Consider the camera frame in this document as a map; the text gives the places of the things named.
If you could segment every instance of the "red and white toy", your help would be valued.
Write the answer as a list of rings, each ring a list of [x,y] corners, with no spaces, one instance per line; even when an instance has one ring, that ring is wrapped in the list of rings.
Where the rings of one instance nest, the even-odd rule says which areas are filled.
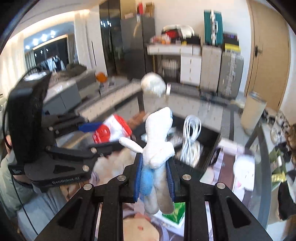
[[[103,142],[113,142],[120,137],[128,137],[132,134],[131,129],[118,115],[109,116],[103,124],[93,134],[93,139],[96,144]]]

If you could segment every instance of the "white plush bunny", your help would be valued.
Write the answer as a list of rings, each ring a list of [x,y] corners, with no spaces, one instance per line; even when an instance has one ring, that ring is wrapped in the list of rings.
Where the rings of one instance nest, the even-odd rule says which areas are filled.
[[[172,112],[169,107],[165,107],[148,116],[145,126],[147,145],[144,148],[128,138],[119,139],[121,145],[143,154],[140,193],[144,195],[145,211],[150,214],[156,214],[159,209],[164,214],[174,211],[165,165],[175,155],[172,143],[165,141],[172,123]]]

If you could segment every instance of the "wooden door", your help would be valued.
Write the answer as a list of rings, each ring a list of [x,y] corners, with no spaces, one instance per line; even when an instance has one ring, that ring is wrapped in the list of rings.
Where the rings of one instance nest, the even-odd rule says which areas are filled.
[[[267,107],[278,110],[287,84],[290,65],[289,31],[275,10],[250,1],[254,21],[254,60],[248,93],[259,93]]]

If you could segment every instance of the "refrigerator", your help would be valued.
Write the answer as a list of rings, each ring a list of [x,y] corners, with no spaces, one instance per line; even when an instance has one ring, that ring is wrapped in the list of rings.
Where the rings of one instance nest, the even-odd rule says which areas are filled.
[[[153,71],[152,56],[147,54],[147,44],[155,36],[154,18],[136,15],[122,19],[120,25],[127,78],[141,79]]]

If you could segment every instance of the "gray suitcase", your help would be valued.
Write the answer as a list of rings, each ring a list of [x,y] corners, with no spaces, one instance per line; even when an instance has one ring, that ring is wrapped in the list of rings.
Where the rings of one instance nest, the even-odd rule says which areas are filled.
[[[222,54],[218,95],[235,99],[242,80],[244,58],[237,52],[227,51]]]
[[[203,45],[200,89],[216,92],[219,82],[222,50],[219,47]]]

